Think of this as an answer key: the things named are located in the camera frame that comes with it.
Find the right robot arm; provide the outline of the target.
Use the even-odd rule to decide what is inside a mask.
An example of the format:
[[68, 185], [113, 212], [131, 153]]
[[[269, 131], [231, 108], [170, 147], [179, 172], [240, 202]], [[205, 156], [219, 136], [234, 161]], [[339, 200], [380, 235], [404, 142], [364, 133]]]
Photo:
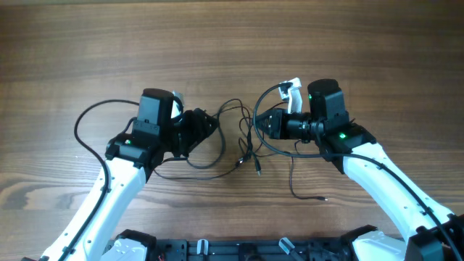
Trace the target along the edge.
[[309, 112], [302, 111], [301, 86], [294, 78], [274, 87], [287, 108], [253, 110], [257, 137], [314, 142], [315, 156], [360, 185], [401, 235], [395, 239], [371, 225], [350, 231], [339, 239], [339, 260], [462, 260], [463, 216], [422, 191], [376, 138], [350, 119], [336, 80], [308, 85]]

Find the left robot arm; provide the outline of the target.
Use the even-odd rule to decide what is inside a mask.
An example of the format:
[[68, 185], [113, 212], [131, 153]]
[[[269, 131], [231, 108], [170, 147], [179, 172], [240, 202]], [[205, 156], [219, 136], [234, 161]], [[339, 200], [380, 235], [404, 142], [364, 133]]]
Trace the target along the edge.
[[137, 105], [137, 116], [98, 158], [101, 170], [88, 196], [42, 260], [148, 260], [156, 250], [153, 236], [125, 231], [113, 239], [112, 233], [165, 153], [183, 160], [218, 120], [199, 108], [184, 110], [181, 98], [162, 89], [144, 89]]

